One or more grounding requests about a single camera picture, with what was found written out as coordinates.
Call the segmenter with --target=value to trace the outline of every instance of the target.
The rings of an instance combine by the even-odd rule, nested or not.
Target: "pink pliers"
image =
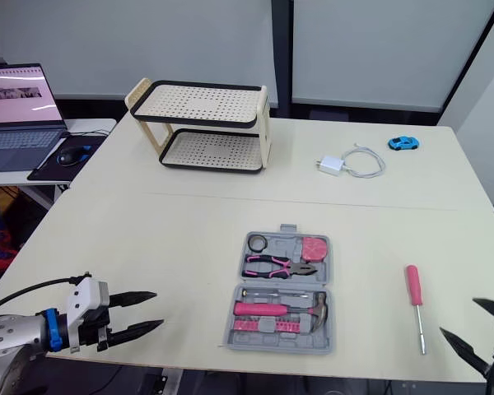
[[[308,263],[294,263],[286,257],[274,257],[273,255],[250,255],[245,257],[247,263],[254,262],[268,262],[281,266],[282,269],[274,270],[272,272],[255,272],[252,270],[244,270],[242,275],[244,277],[262,277],[262,278],[288,278],[293,274],[299,276],[309,276],[316,272],[314,266]]]

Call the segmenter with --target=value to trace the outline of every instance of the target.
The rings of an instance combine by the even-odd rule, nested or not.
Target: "gray tool case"
[[[249,239],[253,235],[262,237],[253,238],[249,246]],[[317,242],[320,239],[325,242],[325,256],[319,262],[307,262],[302,257],[305,238],[313,238]],[[308,263],[315,267],[317,272],[306,276],[295,274],[285,279],[274,276],[253,278],[249,276],[250,272],[252,275],[252,272],[274,272],[280,269],[275,263],[248,262],[247,260],[247,257],[260,255],[285,257],[293,263]],[[240,276],[243,281],[234,290],[224,344],[234,350],[246,351],[317,355],[331,352],[334,340],[333,298],[324,286],[331,279],[332,267],[333,252],[327,236],[296,233],[296,225],[281,225],[280,232],[275,233],[248,233],[240,257]],[[238,307],[243,308],[245,304],[284,304],[292,309],[307,310],[315,307],[317,299],[323,297],[327,307],[327,316],[324,324],[313,332],[311,329],[317,317],[306,312],[285,314],[285,308],[280,307],[281,311],[278,316],[270,316],[273,309],[267,312],[267,315],[244,315],[245,310],[236,310]]]

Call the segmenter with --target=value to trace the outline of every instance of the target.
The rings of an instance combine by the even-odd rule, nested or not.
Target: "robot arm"
[[[68,314],[46,309],[33,316],[0,316],[0,394],[14,393],[21,372],[38,355],[97,344],[97,350],[137,339],[163,320],[147,321],[112,332],[109,308],[126,307],[155,297],[152,292],[125,292],[110,296],[108,284],[86,274],[68,297]]]
[[[483,307],[488,313],[494,316],[494,301],[488,299],[474,298],[474,302]],[[470,366],[482,374],[487,379],[486,395],[494,394],[494,362],[489,365],[474,353],[474,349],[460,337],[448,332],[445,329],[440,329],[445,336],[447,342],[454,348],[454,351]]]

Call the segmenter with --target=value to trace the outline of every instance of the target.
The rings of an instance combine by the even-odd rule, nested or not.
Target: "laptop keyboard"
[[[0,150],[46,148],[62,130],[0,132]]]

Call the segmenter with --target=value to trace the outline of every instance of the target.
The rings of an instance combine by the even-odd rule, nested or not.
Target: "red screwdriver handle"
[[[422,305],[421,283],[419,282],[419,272],[417,266],[410,265],[406,267],[406,275],[408,277],[408,289],[410,290],[410,299],[412,305]]]
[[[234,306],[234,314],[280,316],[287,314],[287,306],[285,306],[284,304],[237,302]]]

